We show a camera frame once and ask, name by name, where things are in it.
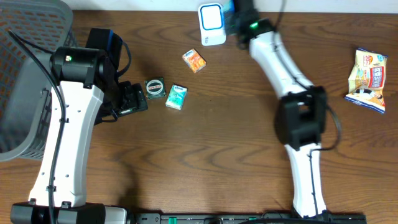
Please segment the mint green wipes pack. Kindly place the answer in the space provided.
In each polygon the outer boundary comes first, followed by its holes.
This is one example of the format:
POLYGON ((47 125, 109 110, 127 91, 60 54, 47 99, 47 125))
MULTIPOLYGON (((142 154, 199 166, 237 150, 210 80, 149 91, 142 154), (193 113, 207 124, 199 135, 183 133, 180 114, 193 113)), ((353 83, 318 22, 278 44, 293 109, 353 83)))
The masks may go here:
POLYGON ((236 33, 234 13, 234 1, 229 0, 226 4, 223 5, 224 29, 226 35, 233 35, 236 33))

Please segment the yellow snack chip bag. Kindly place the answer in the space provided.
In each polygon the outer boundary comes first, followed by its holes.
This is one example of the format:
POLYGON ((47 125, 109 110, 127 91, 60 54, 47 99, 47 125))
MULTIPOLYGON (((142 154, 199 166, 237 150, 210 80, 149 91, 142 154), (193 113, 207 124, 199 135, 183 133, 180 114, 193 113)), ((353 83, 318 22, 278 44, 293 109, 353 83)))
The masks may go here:
POLYGON ((356 49, 345 100, 384 114, 386 104, 382 91, 386 82, 387 59, 387 55, 356 49))

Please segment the dark green round-label box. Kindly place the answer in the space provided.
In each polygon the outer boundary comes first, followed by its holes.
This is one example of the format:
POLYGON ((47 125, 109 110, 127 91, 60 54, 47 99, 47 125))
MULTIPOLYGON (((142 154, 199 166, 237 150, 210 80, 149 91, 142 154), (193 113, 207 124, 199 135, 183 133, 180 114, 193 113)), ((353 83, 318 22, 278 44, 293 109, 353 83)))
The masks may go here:
POLYGON ((166 89, 163 77, 146 80, 145 88, 148 100, 163 98, 166 96, 166 89))

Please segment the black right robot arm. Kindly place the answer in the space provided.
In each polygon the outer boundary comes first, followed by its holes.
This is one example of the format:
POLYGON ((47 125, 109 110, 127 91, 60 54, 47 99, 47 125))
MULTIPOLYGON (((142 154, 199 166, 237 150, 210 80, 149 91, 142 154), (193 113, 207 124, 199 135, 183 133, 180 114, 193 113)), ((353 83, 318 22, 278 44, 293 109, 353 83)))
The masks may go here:
POLYGON ((262 19, 250 0, 232 1, 226 17, 238 38, 270 81, 278 99, 274 129, 287 151, 294 183, 293 208, 300 218, 326 212, 320 177, 321 135, 325 130, 326 93, 296 66, 276 24, 262 19))

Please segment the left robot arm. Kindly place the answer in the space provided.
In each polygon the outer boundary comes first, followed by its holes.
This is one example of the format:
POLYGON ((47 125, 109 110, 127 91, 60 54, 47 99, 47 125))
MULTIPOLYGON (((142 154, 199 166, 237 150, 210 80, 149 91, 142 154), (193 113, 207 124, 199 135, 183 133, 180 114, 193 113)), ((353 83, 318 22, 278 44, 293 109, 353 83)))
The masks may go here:
POLYGON ((128 46, 110 29, 93 28, 84 47, 59 47, 37 66, 51 84, 52 110, 40 172, 13 223, 133 223, 126 208, 86 200, 93 128, 148 108, 140 84, 121 82, 128 46))

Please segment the teal tissue pack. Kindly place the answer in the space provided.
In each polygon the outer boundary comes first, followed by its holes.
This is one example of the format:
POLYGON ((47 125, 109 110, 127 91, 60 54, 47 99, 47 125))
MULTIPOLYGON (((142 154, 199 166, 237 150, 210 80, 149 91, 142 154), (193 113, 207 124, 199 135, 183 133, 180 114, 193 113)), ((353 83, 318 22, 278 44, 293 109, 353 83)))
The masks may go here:
POLYGON ((187 95, 187 91, 187 88, 173 84, 165 102, 166 107, 181 110, 187 95))

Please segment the orange tissue pack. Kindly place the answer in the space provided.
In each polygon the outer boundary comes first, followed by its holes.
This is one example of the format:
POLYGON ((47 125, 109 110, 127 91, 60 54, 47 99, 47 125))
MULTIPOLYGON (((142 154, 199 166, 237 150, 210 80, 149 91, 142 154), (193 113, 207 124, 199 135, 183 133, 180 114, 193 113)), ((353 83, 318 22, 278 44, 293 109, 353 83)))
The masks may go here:
POLYGON ((193 73, 199 72, 206 66, 205 59, 195 49, 190 49, 184 53, 182 58, 193 73))

